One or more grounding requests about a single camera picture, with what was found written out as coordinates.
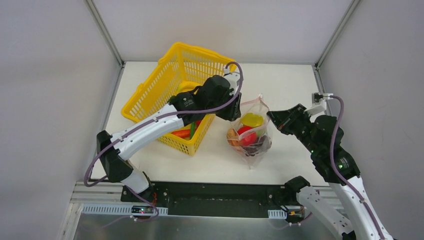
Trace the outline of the purple grapes toy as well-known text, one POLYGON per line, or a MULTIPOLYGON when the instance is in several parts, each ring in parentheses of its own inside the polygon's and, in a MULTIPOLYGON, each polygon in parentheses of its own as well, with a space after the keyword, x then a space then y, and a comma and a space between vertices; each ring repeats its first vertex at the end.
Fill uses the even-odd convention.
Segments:
POLYGON ((262 153, 267 152, 272 145, 272 140, 269 136, 263 135, 258 139, 256 143, 248 146, 243 146, 242 149, 245 151, 245 155, 253 157, 262 153))

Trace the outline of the yellow-green pepper toy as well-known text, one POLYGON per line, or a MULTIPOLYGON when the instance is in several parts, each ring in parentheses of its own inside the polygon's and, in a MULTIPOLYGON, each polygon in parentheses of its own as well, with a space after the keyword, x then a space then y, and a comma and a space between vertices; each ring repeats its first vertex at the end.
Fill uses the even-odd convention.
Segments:
POLYGON ((244 126, 248 126, 251 128, 258 128, 263 125, 264 117, 259 114, 255 114, 252 112, 246 113, 244 116, 240 118, 240 122, 244 126))

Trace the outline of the clear pink-dotted zip bag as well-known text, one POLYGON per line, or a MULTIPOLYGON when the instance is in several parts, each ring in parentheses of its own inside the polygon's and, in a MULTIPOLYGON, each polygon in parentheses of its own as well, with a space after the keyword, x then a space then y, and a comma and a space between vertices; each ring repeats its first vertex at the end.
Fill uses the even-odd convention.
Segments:
POLYGON ((240 104, 241 117, 230 123, 226 133, 229 146, 252 170, 272 146, 268 105, 262 94, 240 104))

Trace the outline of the yellow plastic basket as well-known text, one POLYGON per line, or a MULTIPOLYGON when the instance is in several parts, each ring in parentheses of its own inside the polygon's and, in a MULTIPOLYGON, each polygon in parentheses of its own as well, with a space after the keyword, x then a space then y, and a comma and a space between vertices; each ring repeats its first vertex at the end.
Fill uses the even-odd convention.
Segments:
MULTIPOLYGON (((223 76, 224 68, 236 72, 231 58, 203 47, 176 42, 158 61, 145 82, 137 87, 121 109, 121 114, 136 125, 160 110, 170 97, 191 91, 214 75, 223 76)), ((215 114, 207 114, 202 120, 196 121, 192 139, 180 138, 170 132, 156 140, 192 156, 214 117, 215 114)))

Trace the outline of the red tomato toy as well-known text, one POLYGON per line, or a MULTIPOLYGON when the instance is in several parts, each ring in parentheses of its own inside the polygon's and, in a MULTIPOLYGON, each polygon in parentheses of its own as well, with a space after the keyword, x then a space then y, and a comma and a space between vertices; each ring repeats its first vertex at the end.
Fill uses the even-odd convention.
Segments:
POLYGON ((242 147, 250 146, 257 142, 257 134, 255 131, 252 131, 252 129, 252 127, 244 125, 237 130, 240 136, 239 144, 242 147))

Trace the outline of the green cabbage toy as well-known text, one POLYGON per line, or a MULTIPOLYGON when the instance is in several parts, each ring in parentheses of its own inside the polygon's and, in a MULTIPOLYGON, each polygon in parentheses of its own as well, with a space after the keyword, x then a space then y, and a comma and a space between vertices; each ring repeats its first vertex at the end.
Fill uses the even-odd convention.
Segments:
POLYGON ((261 138, 267 135, 268 127, 266 125, 255 128, 257 138, 261 138))

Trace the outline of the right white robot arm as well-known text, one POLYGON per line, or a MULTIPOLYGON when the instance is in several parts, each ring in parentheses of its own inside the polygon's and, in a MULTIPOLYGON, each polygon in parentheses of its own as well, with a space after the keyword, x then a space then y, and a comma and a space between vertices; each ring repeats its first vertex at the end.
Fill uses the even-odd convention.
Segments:
POLYGON ((284 135, 295 136, 310 152, 315 170, 329 184, 347 217, 320 200, 310 183, 297 176, 284 184, 284 200, 301 204, 339 240, 391 240, 372 206, 354 158, 341 147, 344 135, 340 118, 320 115, 310 121, 309 111, 298 104, 288 110, 268 111, 267 116, 284 135))

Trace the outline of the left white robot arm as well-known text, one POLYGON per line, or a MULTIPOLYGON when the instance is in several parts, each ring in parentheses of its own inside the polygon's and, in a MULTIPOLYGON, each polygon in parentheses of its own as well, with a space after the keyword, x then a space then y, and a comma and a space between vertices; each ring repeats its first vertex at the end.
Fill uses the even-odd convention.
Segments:
POLYGON ((149 201, 152 185, 145 173, 133 167, 130 158, 150 142, 208 114, 226 121, 240 117, 242 82, 238 72, 213 75, 203 85, 171 96, 160 110, 132 127, 113 134, 105 130, 98 133, 98 156, 108 180, 127 186, 140 202, 149 201))

